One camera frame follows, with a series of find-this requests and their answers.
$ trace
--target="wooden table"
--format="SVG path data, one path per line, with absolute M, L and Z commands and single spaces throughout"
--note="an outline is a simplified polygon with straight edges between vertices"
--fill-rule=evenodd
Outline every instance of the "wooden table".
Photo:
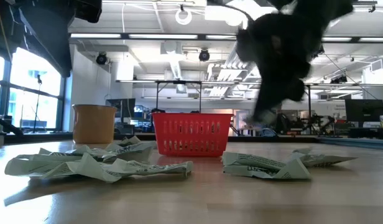
M 44 147 L 66 151 L 72 142 L 0 149 L 0 223 L 383 223 L 383 151 L 324 144 L 229 143 L 239 151 L 285 159 L 294 149 L 359 159 L 310 169 L 311 181 L 269 181 L 222 173 L 220 158 L 188 158 L 195 170 L 132 177 L 107 184 L 87 177 L 39 180 L 4 175 L 9 159 Z M 168 164 L 187 158 L 161 157 Z

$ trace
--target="window frame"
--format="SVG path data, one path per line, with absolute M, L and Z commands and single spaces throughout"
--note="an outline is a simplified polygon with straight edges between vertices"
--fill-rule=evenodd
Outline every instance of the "window frame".
M 19 86 L 12 84 L 10 82 L 11 80 L 11 70 L 12 70 L 12 63 L 4 58 L 5 64 L 4 64 L 4 75 L 2 80 L 0 80 L 0 86 L 1 86 L 1 91 L 0 91 L 0 114 L 7 114 L 8 109 L 9 109 L 9 93 L 11 88 L 15 88 L 18 90 L 24 90 L 27 92 L 39 94 L 42 96 L 47 96 L 47 97 L 52 97 L 56 98 L 57 101 L 57 113 L 56 113 L 56 128 L 37 128 L 36 131 L 62 131 L 63 130 L 63 114 L 64 114 L 64 93 L 66 89 L 66 78 L 61 77 L 60 79 L 60 93 L 58 96 L 51 95 L 49 93 L 46 93 L 44 91 L 40 90 L 34 90 L 31 88 Z

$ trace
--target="plastic basket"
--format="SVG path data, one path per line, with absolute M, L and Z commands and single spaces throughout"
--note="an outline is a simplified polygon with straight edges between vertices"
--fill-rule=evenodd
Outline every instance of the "plastic basket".
M 222 156 L 233 114 L 154 113 L 159 153 L 166 156 Z

